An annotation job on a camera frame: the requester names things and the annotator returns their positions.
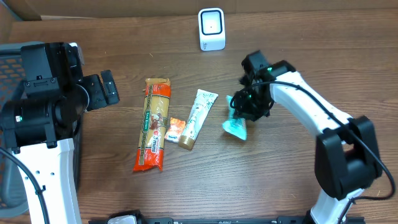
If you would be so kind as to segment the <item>teal wet wipes pack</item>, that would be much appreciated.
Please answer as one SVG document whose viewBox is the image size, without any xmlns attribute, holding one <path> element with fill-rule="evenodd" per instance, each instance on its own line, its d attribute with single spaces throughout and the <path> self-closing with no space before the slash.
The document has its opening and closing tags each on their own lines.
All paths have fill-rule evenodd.
<svg viewBox="0 0 398 224">
<path fill-rule="evenodd" d="M 245 141 L 247 139 L 246 120 L 244 118 L 234 118 L 235 109 L 230 106 L 232 98 L 232 96 L 226 96 L 228 119 L 222 124 L 222 127 L 227 133 Z"/>
</svg>

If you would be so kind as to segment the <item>white cream tube gold cap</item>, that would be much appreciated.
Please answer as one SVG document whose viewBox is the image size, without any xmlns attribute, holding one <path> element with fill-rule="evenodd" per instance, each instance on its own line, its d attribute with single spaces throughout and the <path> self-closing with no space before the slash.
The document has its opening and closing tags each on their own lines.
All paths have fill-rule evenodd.
<svg viewBox="0 0 398 224">
<path fill-rule="evenodd" d="M 217 93 L 198 89 L 188 121 L 178 142 L 180 147 L 187 150 L 193 149 L 201 127 L 217 98 Z"/>
</svg>

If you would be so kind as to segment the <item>small orange snack packet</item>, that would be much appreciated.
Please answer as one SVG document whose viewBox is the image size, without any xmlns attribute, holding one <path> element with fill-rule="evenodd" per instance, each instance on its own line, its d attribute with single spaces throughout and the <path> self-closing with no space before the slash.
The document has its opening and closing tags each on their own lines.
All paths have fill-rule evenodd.
<svg viewBox="0 0 398 224">
<path fill-rule="evenodd" d="M 169 129 L 165 134 L 165 140 L 178 143 L 179 139 L 185 129 L 186 122 L 177 118 L 171 118 L 169 123 Z"/>
</svg>

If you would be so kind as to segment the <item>orange spaghetti pack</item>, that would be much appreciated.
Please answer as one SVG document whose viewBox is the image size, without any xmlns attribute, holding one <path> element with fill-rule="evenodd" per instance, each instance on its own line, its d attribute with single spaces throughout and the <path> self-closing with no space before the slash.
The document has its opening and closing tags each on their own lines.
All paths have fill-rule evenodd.
<svg viewBox="0 0 398 224">
<path fill-rule="evenodd" d="M 134 172 L 162 170 L 164 142 L 169 123 L 171 83 L 168 78 L 147 78 L 141 131 Z"/>
</svg>

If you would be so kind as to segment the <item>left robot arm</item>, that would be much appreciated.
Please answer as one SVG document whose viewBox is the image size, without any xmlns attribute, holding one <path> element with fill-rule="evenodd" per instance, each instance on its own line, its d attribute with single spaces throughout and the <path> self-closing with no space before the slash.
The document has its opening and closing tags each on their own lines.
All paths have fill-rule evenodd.
<svg viewBox="0 0 398 224">
<path fill-rule="evenodd" d="M 31 222 L 80 223 L 75 137 L 84 113 L 119 102 L 113 74 L 85 76 L 74 42 L 3 44 L 1 60 L 24 73 L 1 110 L 2 152 L 19 168 Z"/>
</svg>

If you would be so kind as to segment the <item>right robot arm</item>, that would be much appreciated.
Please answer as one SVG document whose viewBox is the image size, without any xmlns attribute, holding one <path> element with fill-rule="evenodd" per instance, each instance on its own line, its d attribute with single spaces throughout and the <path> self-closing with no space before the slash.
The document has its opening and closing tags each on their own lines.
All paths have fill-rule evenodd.
<svg viewBox="0 0 398 224">
<path fill-rule="evenodd" d="M 316 204 L 300 223 L 347 223 L 356 197 L 382 175 L 372 122 L 354 119 L 315 92 L 287 61 L 270 64 L 261 51 L 241 62 L 243 89 L 231 101 L 234 118 L 268 117 L 274 103 L 289 110 L 315 138 L 315 176 L 321 187 Z"/>
</svg>

